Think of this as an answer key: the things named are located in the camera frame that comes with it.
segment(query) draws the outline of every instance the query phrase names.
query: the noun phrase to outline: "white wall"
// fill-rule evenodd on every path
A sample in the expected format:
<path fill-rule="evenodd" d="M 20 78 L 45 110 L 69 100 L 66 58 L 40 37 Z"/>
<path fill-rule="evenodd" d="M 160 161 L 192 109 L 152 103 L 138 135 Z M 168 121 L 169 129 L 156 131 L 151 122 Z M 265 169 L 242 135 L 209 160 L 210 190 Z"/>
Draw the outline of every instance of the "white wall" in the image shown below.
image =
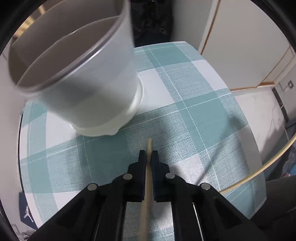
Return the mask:
<path fill-rule="evenodd" d="M 290 80 L 294 84 L 292 89 L 287 89 L 283 92 L 280 85 L 276 85 L 276 90 L 285 106 L 289 119 L 292 120 L 296 119 L 296 65 L 294 65 L 291 71 L 280 82 L 281 86 L 285 88 Z"/>
<path fill-rule="evenodd" d="M 172 41 L 186 41 L 198 49 L 213 0 L 174 0 Z"/>
<path fill-rule="evenodd" d="M 277 25 L 250 0 L 221 0 L 203 56 L 230 89 L 256 87 L 289 48 Z"/>
<path fill-rule="evenodd" d="M 22 191 L 18 171 L 20 114 L 26 100 L 10 82 L 7 49 L 0 56 L 0 199 L 10 223 L 21 232 L 31 230 L 20 221 L 18 193 Z"/>
<path fill-rule="evenodd" d="M 272 157 L 269 154 L 284 133 L 286 123 L 280 106 L 270 87 L 238 91 L 233 94 L 250 125 L 261 161 L 265 163 Z"/>

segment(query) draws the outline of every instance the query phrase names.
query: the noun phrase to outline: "cup rim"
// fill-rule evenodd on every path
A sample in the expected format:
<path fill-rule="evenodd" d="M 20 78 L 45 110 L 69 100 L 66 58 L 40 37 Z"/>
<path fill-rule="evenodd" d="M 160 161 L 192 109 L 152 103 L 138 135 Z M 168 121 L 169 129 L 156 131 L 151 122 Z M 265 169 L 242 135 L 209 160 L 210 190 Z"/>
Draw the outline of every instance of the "cup rim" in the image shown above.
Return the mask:
<path fill-rule="evenodd" d="M 86 64 L 89 60 L 91 60 L 95 55 L 97 55 L 99 52 L 101 52 L 101 50 L 104 49 L 108 45 L 108 43 L 110 42 L 114 33 L 122 25 L 123 19 L 126 17 L 126 14 L 128 14 L 128 2 L 127 2 L 127 0 L 123 0 L 123 6 L 122 6 L 121 13 L 120 13 L 120 15 L 117 16 L 117 20 L 115 20 L 112 27 L 104 34 L 104 36 L 98 42 L 96 42 L 83 55 L 79 56 L 77 59 L 75 59 L 68 66 L 66 66 L 64 69 L 57 72 L 56 74 L 54 74 L 53 76 L 51 76 L 47 80 L 45 80 L 41 83 L 38 83 L 34 86 L 16 85 L 17 89 L 19 91 L 21 91 L 22 93 L 35 94 L 36 92 L 40 92 L 44 89 L 48 89 L 48 88 L 52 87 L 53 85 L 62 81 L 68 75 L 71 75 L 73 72 L 75 72 L 77 69 L 79 69 L 82 65 Z"/>

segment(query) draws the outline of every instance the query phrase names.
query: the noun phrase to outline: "table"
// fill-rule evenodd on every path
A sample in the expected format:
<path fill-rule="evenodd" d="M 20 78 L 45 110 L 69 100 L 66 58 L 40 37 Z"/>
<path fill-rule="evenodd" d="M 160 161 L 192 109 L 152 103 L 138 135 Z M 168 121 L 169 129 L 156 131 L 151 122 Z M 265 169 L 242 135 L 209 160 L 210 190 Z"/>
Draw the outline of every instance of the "table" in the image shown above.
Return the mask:
<path fill-rule="evenodd" d="M 103 185 L 136 162 L 148 137 L 160 161 L 188 183 L 217 190 L 262 163 L 248 122 L 223 80 L 186 42 L 134 49 L 144 99 L 114 136 L 86 137 L 29 101 L 20 132 L 20 167 L 29 208 L 40 227 L 89 183 Z M 224 196 L 246 217 L 266 200 L 264 174 Z M 139 235 L 140 203 L 128 203 L 124 240 Z M 149 238 L 174 239 L 170 203 L 153 203 Z"/>

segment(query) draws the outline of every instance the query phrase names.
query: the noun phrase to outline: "black fabric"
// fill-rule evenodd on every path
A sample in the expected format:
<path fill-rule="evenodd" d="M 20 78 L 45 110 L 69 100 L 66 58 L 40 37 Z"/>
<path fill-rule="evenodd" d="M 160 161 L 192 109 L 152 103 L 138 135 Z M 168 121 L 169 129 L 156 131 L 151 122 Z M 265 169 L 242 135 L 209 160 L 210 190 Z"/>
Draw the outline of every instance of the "black fabric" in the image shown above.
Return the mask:
<path fill-rule="evenodd" d="M 296 240 L 296 176 L 266 182 L 266 196 L 251 220 L 270 240 Z"/>
<path fill-rule="evenodd" d="M 172 27 L 172 0 L 131 0 L 135 47 L 169 42 Z"/>
<path fill-rule="evenodd" d="M 0 240 L 18 241 L 0 200 Z"/>

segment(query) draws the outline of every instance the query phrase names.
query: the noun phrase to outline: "bamboo skewer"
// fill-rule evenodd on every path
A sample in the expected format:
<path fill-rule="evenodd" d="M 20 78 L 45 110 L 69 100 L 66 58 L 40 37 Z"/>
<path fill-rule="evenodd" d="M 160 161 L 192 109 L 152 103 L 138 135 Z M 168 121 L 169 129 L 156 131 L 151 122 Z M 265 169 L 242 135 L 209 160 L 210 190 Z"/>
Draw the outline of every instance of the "bamboo skewer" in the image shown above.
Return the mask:
<path fill-rule="evenodd" d="M 152 171 L 151 171 L 151 165 L 150 165 L 151 152 L 152 152 L 152 139 L 148 138 L 145 197 L 144 197 L 144 201 L 142 203 L 142 209 L 141 209 L 140 241 L 148 240 L 149 211 L 150 211 L 151 202 L 152 202 Z"/>

